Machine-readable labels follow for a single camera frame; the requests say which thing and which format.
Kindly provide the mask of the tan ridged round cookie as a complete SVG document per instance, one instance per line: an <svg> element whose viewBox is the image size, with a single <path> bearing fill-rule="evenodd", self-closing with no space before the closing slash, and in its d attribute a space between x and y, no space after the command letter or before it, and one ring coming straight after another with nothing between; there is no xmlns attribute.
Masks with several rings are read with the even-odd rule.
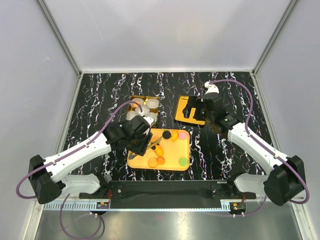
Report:
<svg viewBox="0 0 320 240"><path fill-rule="evenodd" d="M158 139L159 139L158 136L153 136L153 137L151 138L150 142L151 142L151 143L154 143L154 142L156 142Z"/></svg>

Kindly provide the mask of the black round cookie top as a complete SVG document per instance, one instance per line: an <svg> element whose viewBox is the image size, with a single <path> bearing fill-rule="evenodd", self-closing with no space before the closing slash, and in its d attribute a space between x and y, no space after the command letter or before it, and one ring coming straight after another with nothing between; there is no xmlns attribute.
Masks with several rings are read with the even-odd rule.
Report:
<svg viewBox="0 0 320 240"><path fill-rule="evenodd" d="M165 130L163 133L162 133L162 137L165 139L165 140L168 140L172 137L171 135L171 132L168 131L168 130Z"/></svg>

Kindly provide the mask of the gold tin lid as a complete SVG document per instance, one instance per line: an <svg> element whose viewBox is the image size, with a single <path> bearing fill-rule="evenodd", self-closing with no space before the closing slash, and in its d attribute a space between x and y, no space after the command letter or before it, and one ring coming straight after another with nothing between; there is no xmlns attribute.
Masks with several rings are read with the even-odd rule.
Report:
<svg viewBox="0 0 320 240"><path fill-rule="evenodd" d="M180 96L177 101L176 110L174 114L174 120L179 124L190 125L190 126L204 126L206 122L200 119L188 119L183 116L183 109L188 106L189 96Z"/></svg>

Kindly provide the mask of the orange bear cookie top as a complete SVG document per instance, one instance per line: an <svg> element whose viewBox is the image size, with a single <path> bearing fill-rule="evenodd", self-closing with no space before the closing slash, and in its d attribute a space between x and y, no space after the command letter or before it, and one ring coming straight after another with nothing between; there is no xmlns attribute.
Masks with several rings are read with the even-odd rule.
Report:
<svg viewBox="0 0 320 240"><path fill-rule="evenodd" d="M178 138L179 138L179 132L178 132L177 130L173 130L173 131L171 132L171 137L170 137L171 141L174 142L174 141L176 141Z"/></svg>

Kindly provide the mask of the pink round cookie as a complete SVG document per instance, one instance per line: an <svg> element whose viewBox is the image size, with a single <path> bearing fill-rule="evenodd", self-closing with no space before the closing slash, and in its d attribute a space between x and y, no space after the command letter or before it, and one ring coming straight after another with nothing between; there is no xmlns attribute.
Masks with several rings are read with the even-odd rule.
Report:
<svg viewBox="0 0 320 240"><path fill-rule="evenodd" d="M188 137L188 134L187 134L186 132L184 132L184 131L180 131L180 132L178 133L178 138L179 138L180 140L185 140L187 137Z"/></svg>

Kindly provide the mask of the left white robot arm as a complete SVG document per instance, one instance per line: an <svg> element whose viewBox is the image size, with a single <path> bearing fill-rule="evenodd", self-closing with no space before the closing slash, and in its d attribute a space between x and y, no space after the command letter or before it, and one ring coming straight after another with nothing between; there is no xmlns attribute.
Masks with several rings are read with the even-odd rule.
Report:
<svg viewBox="0 0 320 240"><path fill-rule="evenodd" d="M143 156L151 141L151 127L155 119L137 115L130 120L109 123L102 132L56 155L42 158L40 155L29 161L29 182L37 202L48 204L61 195L89 194L103 198L108 186L96 173L71 175L76 168L89 161L116 150L128 151Z"/></svg>

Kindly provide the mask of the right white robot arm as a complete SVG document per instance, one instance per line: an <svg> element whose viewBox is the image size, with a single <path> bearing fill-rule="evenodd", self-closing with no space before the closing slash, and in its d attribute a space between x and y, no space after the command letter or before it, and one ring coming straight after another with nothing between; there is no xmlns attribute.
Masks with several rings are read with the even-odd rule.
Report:
<svg viewBox="0 0 320 240"><path fill-rule="evenodd" d="M267 144L256 135L235 113L228 113L218 93L189 96L179 110L183 122L209 123L216 134L236 144L251 156L264 170L265 175L240 173L227 185L228 195L239 198L244 193L254 193L268 197L277 206L294 200L305 192L305 204L310 199L306 184L303 160L297 155L289 157Z"/></svg>

